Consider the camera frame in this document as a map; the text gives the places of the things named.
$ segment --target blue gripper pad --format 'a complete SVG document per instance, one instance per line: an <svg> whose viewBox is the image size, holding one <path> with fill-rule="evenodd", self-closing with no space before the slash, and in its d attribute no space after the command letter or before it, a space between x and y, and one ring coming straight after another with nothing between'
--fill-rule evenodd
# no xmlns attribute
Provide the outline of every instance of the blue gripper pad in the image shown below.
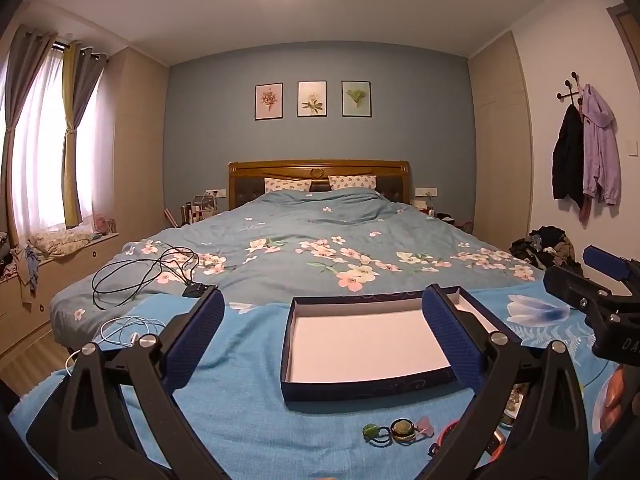
<svg viewBox="0 0 640 480"><path fill-rule="evenodd" d="M629 268L626 265L626 261L607 253L607 251L590 245L582 253L582 259L588 266L599 270L614 280L621 282L629 278Z"/></svg>
<svg viewBox="0 0 640 480"><path fill-rule="evenodd" d="M458 382L476 394L480 392L485 380L482 354L446 302L430 286L422 295L422 314Z"/></svg>
<svg viewBox="0 0 640 480"><path fill-rule="evenodd" d="M225 298L214 291L191 317L164 358L162 384L171 395L187 385L225 317Z"/></svg>

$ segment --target patterned pillow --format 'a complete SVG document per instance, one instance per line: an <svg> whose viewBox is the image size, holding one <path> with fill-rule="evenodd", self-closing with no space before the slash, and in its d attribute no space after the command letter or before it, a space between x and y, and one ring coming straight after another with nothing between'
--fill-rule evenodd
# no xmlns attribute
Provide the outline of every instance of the patterned pillow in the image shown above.
<svg viewBox="0 0 640 480"><path fill-rule="evenodd" d="M298 191L309 191L311 189L311 179L309 180L286 180L282 178L265 178L264 192L280 191L282 189L295 189Z"/></svg>
<svg viewBox="0 0 640 480"><path fill-rule="evenodd" d="M351 175L351 176L329 176L331 190L343 189L345 187L368 187L376 189L375 175Z"/></svg>

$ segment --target dark blue box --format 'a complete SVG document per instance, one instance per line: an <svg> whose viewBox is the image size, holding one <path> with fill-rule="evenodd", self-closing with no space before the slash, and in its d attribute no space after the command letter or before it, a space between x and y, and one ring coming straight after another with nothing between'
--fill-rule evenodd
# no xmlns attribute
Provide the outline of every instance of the dark blue box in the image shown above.
<svg viewBox="0 0 640 480"><path fill-rule="evenodd" d="M475 310L488 333L520 343L466 290L443 291L460 310ZM294 298L280 368L284 400L368 399L455 381L422 313L423 292Z"/></svg>

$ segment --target ceiling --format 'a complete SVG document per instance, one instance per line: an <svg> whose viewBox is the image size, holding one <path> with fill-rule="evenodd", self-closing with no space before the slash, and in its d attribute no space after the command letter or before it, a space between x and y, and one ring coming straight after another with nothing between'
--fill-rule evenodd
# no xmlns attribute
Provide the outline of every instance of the ceiling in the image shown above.
<svg viewBox="0 0 640 480"><path fill-rule="evenodd" d="M37 1L41 9L43 1L62 7L172 65L238 48L323 40L469 56L543 0ZM68 23L52 16L41 19L53 20L46 24L61 35L69 32Z"/></svg>

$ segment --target headboard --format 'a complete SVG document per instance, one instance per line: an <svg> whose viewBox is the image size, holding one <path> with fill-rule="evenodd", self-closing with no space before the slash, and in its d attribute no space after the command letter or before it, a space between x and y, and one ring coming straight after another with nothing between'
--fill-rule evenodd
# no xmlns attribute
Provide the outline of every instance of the headboard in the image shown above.
<svg viewBox="0 0 640 480"><path fill-rule="evenodd" d="M393 202L409 203L409 163L405 160L261 160L229 164L229 209L264 195L265 178L304 180L311 191L331 191L329 175L375 175L376 190Z"/></svg>

